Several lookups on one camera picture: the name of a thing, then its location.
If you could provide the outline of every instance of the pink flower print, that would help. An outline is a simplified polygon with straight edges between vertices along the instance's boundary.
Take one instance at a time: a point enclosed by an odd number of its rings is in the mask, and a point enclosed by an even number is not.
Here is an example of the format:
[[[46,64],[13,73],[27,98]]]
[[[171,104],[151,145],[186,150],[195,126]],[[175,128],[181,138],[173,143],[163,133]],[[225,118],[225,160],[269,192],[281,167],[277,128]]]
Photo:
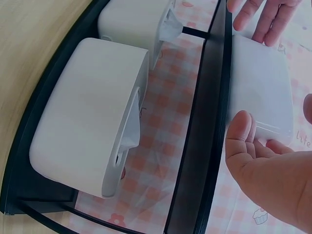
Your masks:
[[[122,216],[120,214],[113,213],[111,215],[111,218],[108,220],[108,222],[116,224],[116,225],[121,226],[121,227],[126,227],[124,219],[125,219],[124,216]]]
[[[185,7],[193,7],[194,6],[193,4],[191,4],[191,3],[187,2],[187,1],[183,1],[182,5],[185,6]]]
[[[121,179],[124,179],[126,175],[126,168],[122,169]]]

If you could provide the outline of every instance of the tissue dispenser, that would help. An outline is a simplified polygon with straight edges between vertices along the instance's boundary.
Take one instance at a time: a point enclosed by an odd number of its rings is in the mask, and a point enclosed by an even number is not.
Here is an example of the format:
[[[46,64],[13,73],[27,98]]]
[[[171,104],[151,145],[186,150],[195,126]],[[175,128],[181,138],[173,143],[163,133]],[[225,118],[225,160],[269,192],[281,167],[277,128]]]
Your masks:
[[[98,18],[99,37],[149,50],[153,70],[165,41],[178,37],[183,25],[172,0],[113,0]]]
[[[44,177],[85,193],[116,193],[140,138],[148,51],[84,39],[65,66],[37,126],[29,157]]]
[[[285,55],[240,35],[233,36],[230,120],[241,110],[257,123],[255,137],[289,145],[293,99]]]

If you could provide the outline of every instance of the wooden table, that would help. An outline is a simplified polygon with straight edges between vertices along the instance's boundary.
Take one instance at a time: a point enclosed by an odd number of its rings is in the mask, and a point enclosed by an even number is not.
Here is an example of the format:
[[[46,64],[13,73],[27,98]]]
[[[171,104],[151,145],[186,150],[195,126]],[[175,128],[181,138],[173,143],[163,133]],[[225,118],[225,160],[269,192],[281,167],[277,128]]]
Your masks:
[[[92,0],[0,0],[0,189],[28,100],[72,25]],[[66,225],[68,213],[48,215]],[[26,215],[0,214],[0,233],[54,233]]]

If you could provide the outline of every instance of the curved black frame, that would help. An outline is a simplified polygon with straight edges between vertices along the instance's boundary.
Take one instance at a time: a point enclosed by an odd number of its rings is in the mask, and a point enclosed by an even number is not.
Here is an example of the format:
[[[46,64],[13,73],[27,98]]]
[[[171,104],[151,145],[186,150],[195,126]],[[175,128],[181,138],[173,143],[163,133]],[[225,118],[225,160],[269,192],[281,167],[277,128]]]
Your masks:
[[[78,191],[39,175],[32,169],[28,153],[25,153],[29,152],[45,105],[76,46],[86,37],[98,38],[97,17],[108,2],[93,0],[53,55],[25,109],[4,172],[0,211],[6,215],[28,214],[60,234],[76,232],[42,213],[69,211],[122,233],[143,234],[76,210]],[[178,180],[165,227],[166,234],[204,234],[207,226],[229,98],[232,15],[226,11],[225,3],[226,0],[219,0],[208,32],[187,27],[183,29],[183,33],[204,38],[205,42]],[[194,187],[194,179],[199,179],[201,186]]]

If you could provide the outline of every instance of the pink checkered tablecloth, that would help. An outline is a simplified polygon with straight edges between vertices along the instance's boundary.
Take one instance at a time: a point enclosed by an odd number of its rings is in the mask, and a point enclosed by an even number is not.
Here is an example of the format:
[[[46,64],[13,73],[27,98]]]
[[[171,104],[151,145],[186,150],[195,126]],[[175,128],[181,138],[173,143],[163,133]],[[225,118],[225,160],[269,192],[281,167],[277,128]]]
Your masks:
[[[177,17],[208,31],[215,0],[179,1]],[[141,111],[141,141],[129,152],[125,177],[114,198],[80,192],[76,209],[147,234],[162,234],[169,212],[188,128],[203,39],[181,35],[163,45],[150,72]],[[116,233],[72,215],[69,228],[82,234]]]

